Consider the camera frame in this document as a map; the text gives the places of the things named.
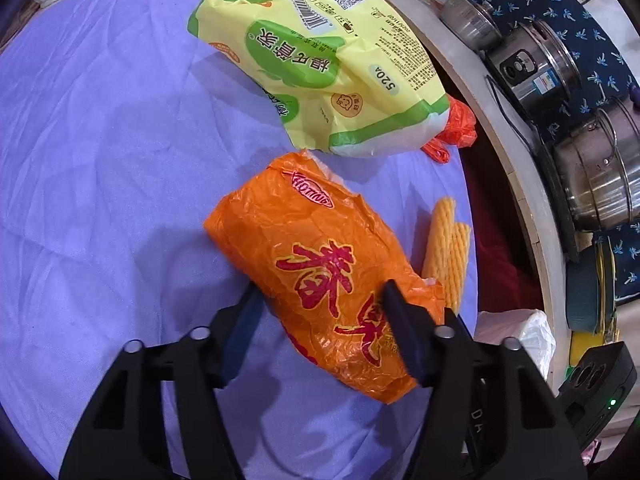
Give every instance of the silver bolt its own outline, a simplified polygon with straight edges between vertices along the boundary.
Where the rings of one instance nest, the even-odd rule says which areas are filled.
[[[140,339],[132,339],[131,341],[127,341],[126,345],[124,345],[124,351],[127,354],[135,354],[136,352],[140,352],[142,350],[142,341]]]
[[[450,326],[446,325],[440,325],[439,327],[436,327],[434,333],[436,337],[439,337],[440,339],[452,339],[453,336],[456,335],[456,331],[453,330]]]
[[[191,339],[195,339],[199,341],[200,339],[206,339],[211,334],[211,330],[209,330],[206,326],[197,326],[193,330],[191,330],[190,336]]]
[[[506,337],[502,342],[505,348],[509,350],[520,350],[522,348],[522,344],[514,337]]]

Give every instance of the metal pot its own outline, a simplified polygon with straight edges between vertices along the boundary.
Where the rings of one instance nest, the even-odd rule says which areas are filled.
[[[545,22],[521,24],[487,54],[486,63],[516,106],[530,118],[558,108],[582,85],[574,58]]]
[[[639,124],[631,100],[613,98],[556,146],[556,166],[578,229],[609,229],[640,214]]]
[[[503,39],[489,14],[490,8],[471,0],[447,0],[440,11],[440,19],[471,50],[490,50]]]

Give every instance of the blue and white label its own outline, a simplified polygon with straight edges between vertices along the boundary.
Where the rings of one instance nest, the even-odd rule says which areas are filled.
[[[543,75],[535,78],[533,80],[533,84],[541,95],[544,95],[555,87],[560,86],[560,82],[553,70],[547,70]]]

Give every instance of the crumpled orange wrapper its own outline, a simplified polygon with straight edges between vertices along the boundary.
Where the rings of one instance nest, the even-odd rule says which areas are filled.
[[[276,158],[225,196],[204,227],[273,300],[296,349],[382,402],[415,386],[380,307],[386,280],[444,321],[444,291],[408,263],[391,229],[309,152]]]

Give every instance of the purple tablecloth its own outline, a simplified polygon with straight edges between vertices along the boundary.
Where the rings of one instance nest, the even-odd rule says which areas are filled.
[[[124,342],[177,340],[235,303],[246,278],[202,221],[292,150],[273,105],[191,37],[199,0],[62,0],[0,56],[0,403],[57,475],[75,424]],[[419,269],[436,200],[471,222],[456,150],[321,154],[364,195]],[[462,316],[476,322],[472,246]],[[219,393],[247,478],[394,478],[428,392],[391,406],[297,354],[262,317],[239,377]],[[174,405],[174,469],[186,475]]]

